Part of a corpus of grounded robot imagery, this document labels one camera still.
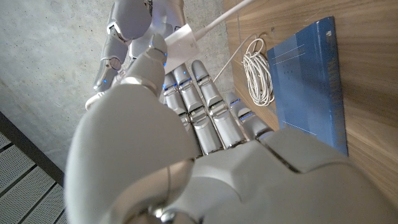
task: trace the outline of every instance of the white cable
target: white cable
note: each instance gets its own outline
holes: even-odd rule
[[[246,73],[246,78],[248,79],[249,93],[253,102],[258,106],[268,106],[272,101],[274,101],[275,97],[271,82],[271,74],[269,73],[268,61],[260,54],[266,43],[262,38],[257,38],[256,34],[250,35],[242,42],[225,66],[221,69],[219,74],[217,74],[214,82],[217,81],[218,77],[220,77],[228,64],[231,63],[232,59],[242,46],[254,35],[256,36],[256,39],[249,44],[246,53],[243,55],[242,63]],[[261,47],[255,52],[258,42],[261,42]]]
[[[235,5],[232,7],[230,10],[224,12],[222,15],[220,15],[217,19],[215,19],[213,22],[205,26],[204,28],[198,30],[195,32],[194,36],[196,41],[201,39],[205,34],[207,34],[212,28],[223,22],[226,18],[228,18],[230,15],[237,13],[239,10],[247,6],[248,4],[254,2],[255,0],[243,0],[239,4]]]

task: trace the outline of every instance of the gray concrete floor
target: gray concrete floor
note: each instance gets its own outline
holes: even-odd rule
[[[112,3],[14,0],[0,8],[0,109],[62,170],[85,101],[94,95]],[[222,12],[221,0],[185,0],[193,30]],[[199,40],[199,46],[196,59],[216,75],[229,59],[225,24]],[[224,96],[233,91],[231,67],[216,85]]]

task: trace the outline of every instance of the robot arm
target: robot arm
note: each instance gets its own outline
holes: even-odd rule
[[[99,91],[130,41],[150,30],[147,9],[132,3],[112,9]],[[398,223],[396,208],[347,158],[300,131],[273,132],[234,94],[225,102],[200,61],[193,78],[185,64],[165,76],[164,38],[148,40],[75,131],[65,173],[70,223]]]
[[[116,0],[106,27],[108,36],[94,82],[96,91],[105,91],[111,86],[124,63],[128,45],[145,34],[150,22],[150,13],[142,0]]]

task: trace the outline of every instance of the blue led light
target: blue led light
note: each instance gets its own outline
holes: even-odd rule
[[[232,102],[232,103],[230,103],[229,105],[230,106],[233,106],[234,104],[236,104],[237,102],[239,102],[239,101],[241,101],[241,99],[240,98],[238,98],[237,100],[235,100],[234,102]]]
[[[242,118],[240,118],[240,120],[243,121],[244,119],[246,119],[246,118],[248,118],[248,117],[250,117],[252,115],[253,115],[253,113],[249,113],[248,115],[245,115]]]

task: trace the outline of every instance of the coiled white cable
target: coiled white cable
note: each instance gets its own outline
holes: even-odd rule
[[[262,38],[257,38],[256,34],[250,35],[242,42],[242,44],[236,49],[235,53],[232,54],[231,58],[227,61],[225,66],[221,69],[219,74],[217,74],[214,82],[217,81],[218,77],[232,61],[236,53],[250,39],[250,37],[254,35],[256,38],[249,44],[246,53],[243,55],[242,63],[246,73],[246,78],[248,79],[249,93],[253,102],[258,106],[268,106],[272,101],[274,101],[275,97],[271,82],[271,74],[269,73],[268,61],[260,54],[265,47],[265,42]],[[255,52],[258,42],[261,42],[261,47],[257,52]]]

